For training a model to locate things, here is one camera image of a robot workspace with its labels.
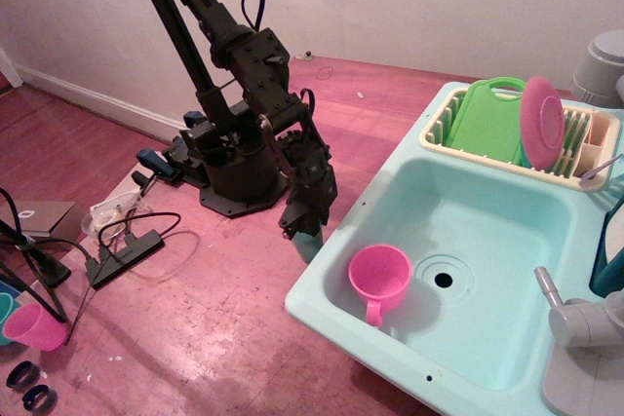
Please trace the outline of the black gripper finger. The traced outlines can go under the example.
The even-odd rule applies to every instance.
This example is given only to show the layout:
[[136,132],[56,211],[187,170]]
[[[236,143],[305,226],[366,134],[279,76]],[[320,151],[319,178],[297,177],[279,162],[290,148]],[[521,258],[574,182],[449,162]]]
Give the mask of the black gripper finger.
[[298,221],[297,220],[287,220],[286,218],[281,219],[281,229],[282,235],[286,240],[291,241],[293,237],[298,232]]
[[322,237],[322,223],[316,212],[308,211],[301,218],[300,232],[311,238]]

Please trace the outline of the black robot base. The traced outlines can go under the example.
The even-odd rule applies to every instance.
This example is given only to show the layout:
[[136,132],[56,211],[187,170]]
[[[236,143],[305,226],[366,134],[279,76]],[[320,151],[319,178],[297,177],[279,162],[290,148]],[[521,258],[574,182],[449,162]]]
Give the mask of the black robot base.
[[256,118],[241,101],[230,108],[231,135],[220,135],[199,111],[184,115],[186,128],[163,151],[179,177],[199,188],[200,204],[228,218],[272,208],[287,188]]

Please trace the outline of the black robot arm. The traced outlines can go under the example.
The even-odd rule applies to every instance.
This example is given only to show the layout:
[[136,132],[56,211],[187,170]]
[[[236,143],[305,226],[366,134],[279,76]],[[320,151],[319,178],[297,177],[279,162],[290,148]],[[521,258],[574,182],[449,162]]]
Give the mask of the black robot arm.
[[313,121],[315,97],[289,89],[290,55],[274,32],[235,20],[217,0],[179,0],[211,44],[215,67],[228,71],[242,101],[227,104],[175,0],[150,0],[195,87],[202,107],[184,116],[184,130],[160,156],[140,160],[169,181],[200,190],[201,204],[235,218],[273,207],[287,193],[279,219],[284,236],[316,237],[337,195],[331,153]]

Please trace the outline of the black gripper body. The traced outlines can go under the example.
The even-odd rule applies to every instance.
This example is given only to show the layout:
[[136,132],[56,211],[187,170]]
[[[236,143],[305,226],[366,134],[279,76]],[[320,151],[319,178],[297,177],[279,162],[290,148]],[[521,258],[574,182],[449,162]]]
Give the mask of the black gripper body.
[[322,226],[326,226],[332,203],[337,196],[335,174],[329,163],[329,150],[319,141],[306,137],[299,131],[287,132],[279,138],[278,143],[293,169],[287,207],[281,219],[297,220],[300,229],[302,216],[313,211],[319,215]]

